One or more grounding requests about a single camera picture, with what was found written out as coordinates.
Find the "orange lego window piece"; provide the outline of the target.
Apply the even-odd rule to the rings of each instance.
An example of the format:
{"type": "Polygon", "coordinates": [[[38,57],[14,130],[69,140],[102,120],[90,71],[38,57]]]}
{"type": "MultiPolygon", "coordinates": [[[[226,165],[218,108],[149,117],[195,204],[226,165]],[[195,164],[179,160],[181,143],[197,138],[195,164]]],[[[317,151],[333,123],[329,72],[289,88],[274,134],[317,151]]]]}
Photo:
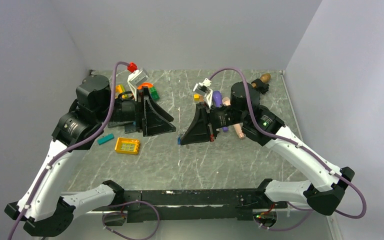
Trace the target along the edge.
{"type": "Polygon", "coordinates": [[[118,154],[137,155],[140,151],[140,145],[139,139],[118,137],[114,150],[118,154]]]}

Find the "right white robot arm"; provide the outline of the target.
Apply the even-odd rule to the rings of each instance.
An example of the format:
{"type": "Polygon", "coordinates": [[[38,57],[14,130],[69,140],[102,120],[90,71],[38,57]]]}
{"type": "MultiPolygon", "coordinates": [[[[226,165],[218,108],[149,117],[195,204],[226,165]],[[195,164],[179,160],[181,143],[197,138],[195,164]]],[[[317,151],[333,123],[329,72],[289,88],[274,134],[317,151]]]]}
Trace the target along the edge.
{"type": "Polygon", "coordinates": [[[307,178],[294,182],[265,179],[255,195],[260,207],[268,208],[274,202],[295,202],[307,204],[325,216],[337,210],[355,172],[308,153],[308,146],[285,122],[260,104],[260,94],[251,85],[245,88],[242,82],[235,83],[230,91],[230,105],[196,104],[194,118],[180,144],[213,142],[219,128],[236,124],[242,124],[245,137],[278,153],[307,178]]]}

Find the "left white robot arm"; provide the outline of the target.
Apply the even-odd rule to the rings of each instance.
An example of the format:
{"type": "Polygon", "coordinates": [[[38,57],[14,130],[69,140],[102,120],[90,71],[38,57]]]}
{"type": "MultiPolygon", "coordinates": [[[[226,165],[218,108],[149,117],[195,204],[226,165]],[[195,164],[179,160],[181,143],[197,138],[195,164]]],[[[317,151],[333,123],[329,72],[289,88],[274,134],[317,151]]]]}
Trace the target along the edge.
{"type": "Polygon", "coordinates": [[[103,75],[90,75],[76,88],[76,99],[58,121],[46,158],[33,183],[5,213],[32,237],[56,237],[72,221],[100,207],[119,209],[125,190],[112,180],[74,195],[62,195],[78,163],[112,120],[133,120],[145,137],[176,131],[173,117],[151,97],[140,93],[140,101],[115,97],[115,82],[103,75]]]}

